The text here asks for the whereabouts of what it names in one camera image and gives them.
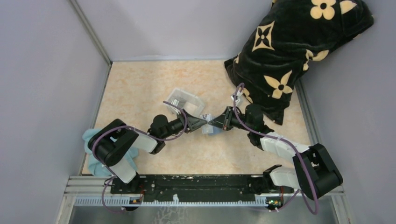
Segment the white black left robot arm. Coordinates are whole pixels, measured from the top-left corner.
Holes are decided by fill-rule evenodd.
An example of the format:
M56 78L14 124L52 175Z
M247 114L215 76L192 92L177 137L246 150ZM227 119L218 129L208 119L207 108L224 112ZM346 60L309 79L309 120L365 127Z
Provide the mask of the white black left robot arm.
M120 119L115 119L89 138L87 146L94 158L122 181L122 188L128 193L134 193L140 187L140 180L136 178L136 169L127 159L129 150L137 149L157 154L164 148L166 141L173 140L183 133L196 131L207 123L205 119L194 117L186 111L182 111L172 121L160 114L153 118L148 132L145 133L127 126Z

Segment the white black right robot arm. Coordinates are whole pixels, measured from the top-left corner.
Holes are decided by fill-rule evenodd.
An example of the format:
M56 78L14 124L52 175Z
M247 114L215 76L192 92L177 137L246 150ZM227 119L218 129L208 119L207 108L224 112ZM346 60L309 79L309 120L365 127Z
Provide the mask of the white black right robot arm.
M315 200L344 182L324 145L300 144L277 134L265 124L258 105L248 105L245 113L241 113L239 108L228 106L209 124L223 131L233 128L245 130L253 146L293 163L293 168L276 165L267 171L263 187L268 192L276 192L281 186L286 186L299 189L306 197Z

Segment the white plastic card box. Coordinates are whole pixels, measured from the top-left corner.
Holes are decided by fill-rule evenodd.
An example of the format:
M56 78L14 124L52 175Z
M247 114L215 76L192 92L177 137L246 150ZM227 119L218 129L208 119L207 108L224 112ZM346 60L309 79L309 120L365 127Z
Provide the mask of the white plastic card box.
M174 98L181 99L183 101L181 109L185 109L186 112L195 117L199 117L205 107L205 103L201 98L181 88L174 88L166 101L171 104Z

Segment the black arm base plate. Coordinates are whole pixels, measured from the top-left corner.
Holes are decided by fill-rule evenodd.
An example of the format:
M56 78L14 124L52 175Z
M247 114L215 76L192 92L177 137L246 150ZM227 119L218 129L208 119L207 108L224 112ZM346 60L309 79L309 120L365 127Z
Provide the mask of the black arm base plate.
M261 175L138 175L130 183L112 181L112 194L138 194L166 190L236 190L242 193L293 193L291 187L273 185Z

